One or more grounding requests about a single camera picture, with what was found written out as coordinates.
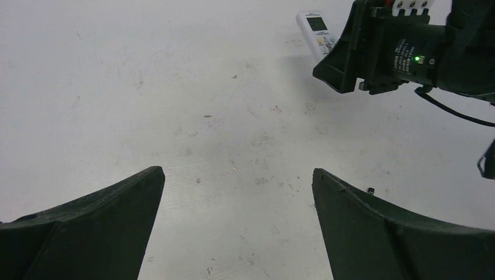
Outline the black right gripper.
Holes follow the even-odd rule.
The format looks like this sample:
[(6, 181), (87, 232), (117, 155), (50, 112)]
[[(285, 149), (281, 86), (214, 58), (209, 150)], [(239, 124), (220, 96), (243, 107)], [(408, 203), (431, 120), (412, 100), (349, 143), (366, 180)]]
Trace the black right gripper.
[(352, 92), (361, 68), (363, 43), (365, 68), (360, 90), (377, 95), (412, 82), (418, 84), (419, 92), (428, 93), (435, 85), (443, 40), (444, 27), (431, 25), (429, 12), (393, 16), (385, 1), (354, 1), (340, 38), (312, 75), (338, 93)]

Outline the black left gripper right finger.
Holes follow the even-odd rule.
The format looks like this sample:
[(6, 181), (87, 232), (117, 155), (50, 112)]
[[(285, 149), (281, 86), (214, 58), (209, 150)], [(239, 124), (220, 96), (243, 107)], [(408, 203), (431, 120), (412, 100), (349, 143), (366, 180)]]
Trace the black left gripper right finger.
[(436, 220), (323, 169), (312, 191), (334, 279), (493, 279), (494, 232)]

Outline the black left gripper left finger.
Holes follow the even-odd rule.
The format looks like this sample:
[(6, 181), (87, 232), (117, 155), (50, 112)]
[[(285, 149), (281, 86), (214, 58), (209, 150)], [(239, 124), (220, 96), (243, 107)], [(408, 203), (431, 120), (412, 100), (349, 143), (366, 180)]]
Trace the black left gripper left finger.
[(149, 167), (109, 187), (1, 224), (2, 279), (137, 279), (165, 174)]

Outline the white remote control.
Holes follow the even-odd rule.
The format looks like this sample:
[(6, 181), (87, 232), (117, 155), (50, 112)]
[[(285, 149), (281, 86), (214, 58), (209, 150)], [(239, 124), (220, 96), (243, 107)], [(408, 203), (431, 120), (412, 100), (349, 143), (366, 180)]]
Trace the white remote control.
[(296, 22), (316, 62), (323, 60), (336, 45), (336, 35), (327, 27), (319, 10), (302, 10)]

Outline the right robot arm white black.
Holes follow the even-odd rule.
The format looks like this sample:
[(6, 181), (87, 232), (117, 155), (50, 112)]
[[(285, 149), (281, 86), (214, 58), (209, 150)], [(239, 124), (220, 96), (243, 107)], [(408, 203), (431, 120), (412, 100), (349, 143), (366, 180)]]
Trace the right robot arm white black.
[(416, 83), (494, 103), (494, 2), (453, 1), (444, 25), (430, 23), (432, 1), (354, 1), (341, 37), (313, 69), (339, 93), (371, 95)]

